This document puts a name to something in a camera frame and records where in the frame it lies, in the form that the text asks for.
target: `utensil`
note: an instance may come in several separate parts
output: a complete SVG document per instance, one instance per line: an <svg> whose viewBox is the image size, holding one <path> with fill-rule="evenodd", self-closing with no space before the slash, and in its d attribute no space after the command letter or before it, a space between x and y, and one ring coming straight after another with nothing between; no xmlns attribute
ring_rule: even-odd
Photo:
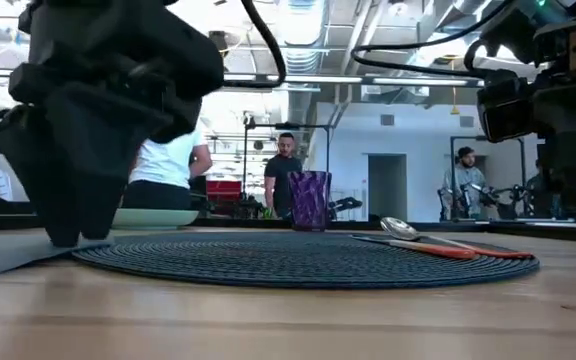
<svg viewBox="0 0 576 360"><path fill-rule="evenodd" d="M425 252L428 254L453 258L453 259L472 259L477 254L474 251L468 249L460 249L452 246L442 246L442 245L433 245L433 244L422 244L422 243L414 243L409 241L402 241L402 240L385 240L385 239L375 239L369 236L359 236L359 235L351 235L351 238L360 241L368 241L374 242L394 247L400 247L404 249L410 249L420 252Z"/></svg>
<svg viewBox="0 0 576 360"><path fill-rule="evenodd" d="M395 239L403 241L418 241L422 238L421 234L419 234L419 232L415 230L415 228L399 219L395 219L392 217L385 217L381 219L380 223L381 228L384 229L384 231L388 233L388 235L394 237ZM437 236L423 236L423 237L435 241L440 241L446 244L454 245L462 249L468 249L479 255L486 255L504 259L524 259L533 257L531 253L523 251L496 251L463 244L457 241L448 240Z"/></svg>

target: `ceiling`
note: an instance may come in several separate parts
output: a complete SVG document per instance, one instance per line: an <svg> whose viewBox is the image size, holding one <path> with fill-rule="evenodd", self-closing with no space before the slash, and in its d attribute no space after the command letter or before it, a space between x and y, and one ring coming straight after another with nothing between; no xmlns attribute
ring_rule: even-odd
<svg viewBox="0 0 576 360"><path fill-rule="evenodd" d="M435 31L440 15L451 6L451 0L404 0L393 6L389 0L304 0L312 1L313 9L319 11L319 19L314 15L290 12L293 0L257 0L255 5L261 16L275 34L293 74L304 75L379 75L413 78L419 74L402 74L379 68L371 68L349 61L349 46L359 43L398 44L425 41L429 37L445 36ZM17 16L23 10L27 0L0 0L0 69L13 69L25 61L29 49L29 36L16 31ZM498 4L488 3L486 11ZM231 73L274 74L276 68L266 44L258 31L252 27L250 20L238 0L180 0L169 7L169 10L198 30L208 33L211 30L223 30L230 41L230 52L225 58L225 66ZM461 19L447 31L455 31L474 22L476 16ZM312 24L321 27L313 31ZM315 36L310 45L286 45ZM461 69L461 60L467 44L456 41L447 45L426 48L419 52L388 52L371 54L371 58L395 61L415 62L416 64L432 63L436 58L445 55L457 59L445 68ZM291 59L316 54L315 66L305 69L291 67ZM519 64L508 51L501 52L498 59L481 56L476 64L487 68L511 68L528 77L536 74L534 67ZM211 146L217 153L216 165L212 170L214 176L240 178L243 174L243 121L246 114L252 115L257 123L274 124L290 120L291 122L314 123L312 106L317 102L335 102L347 93L346 86L333 84L313 84L311 86L284 86L273 92L221 91L207 96L204 100L201 121ZM426 108L434 104L472 104L474 92L461 91L453 97L450 87L425 89L423 86L360 86L348 87L353 90L347 100L352 102L377 103L410 103L423 105ZM7 79L0 77L0 109L14 104L7 94ZM264 148L258 154L251 155L246 173L248 183L260 191L262 182L263 159L275 151L272 138L276 131L272 128L260 128L251 132L251 139L263 140ZM302 149L308 148L307 132L300 137ZM248 143L248 150L253 142Z"/></svg>

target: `man in gray shirt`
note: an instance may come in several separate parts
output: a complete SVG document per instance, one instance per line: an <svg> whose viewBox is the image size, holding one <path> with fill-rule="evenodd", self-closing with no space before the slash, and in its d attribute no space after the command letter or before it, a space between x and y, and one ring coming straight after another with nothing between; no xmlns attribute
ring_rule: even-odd
<svg viewBox="0 0 576 360"><path fill-rule="evenodd" d="M450 196L451 199L458 199L461 201L463 192L462 187L468 184L478 185L481 188L486 186L486 178L484 174L475 167L475 150L471 149L470 147L462 147L457 152L458 162L455 164L455 187L457 194L456 196ZM451 193L452 192L452 180L451 180L451 171L450 169L446 170L446 174L444 175L444 182L442 186L442 190L444 193ZM468 196L470 198L470 209L469 209L469 217L472 219L481 220L482 218L482 208L480 202L480 194L479 191L475 190L472 187L468 189Z"/></svg>

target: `red object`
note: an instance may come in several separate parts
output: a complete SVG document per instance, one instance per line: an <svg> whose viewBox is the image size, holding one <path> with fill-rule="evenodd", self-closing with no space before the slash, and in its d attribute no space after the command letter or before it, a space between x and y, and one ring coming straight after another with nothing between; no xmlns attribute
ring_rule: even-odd
<svg viewBox="0 0 576 360"><path fill-rule="evenodd" d="M215 214L233 215L241 198L241 181L208 180L206 195L215 206Z"/></svg>

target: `round placemat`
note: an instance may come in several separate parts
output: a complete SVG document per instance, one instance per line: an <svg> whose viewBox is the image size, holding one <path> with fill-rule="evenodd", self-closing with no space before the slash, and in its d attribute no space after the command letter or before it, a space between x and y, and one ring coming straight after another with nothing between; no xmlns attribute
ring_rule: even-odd
<svg viewBox="0 0 576 360"><path fill-rule="evenodd" d="M348 234L174 233L120 237L116 242L76 251L74 256L92 266L140 276L303 289L465 285L505 280L539 268L536 258L454 260L361 242Z"/></svg>

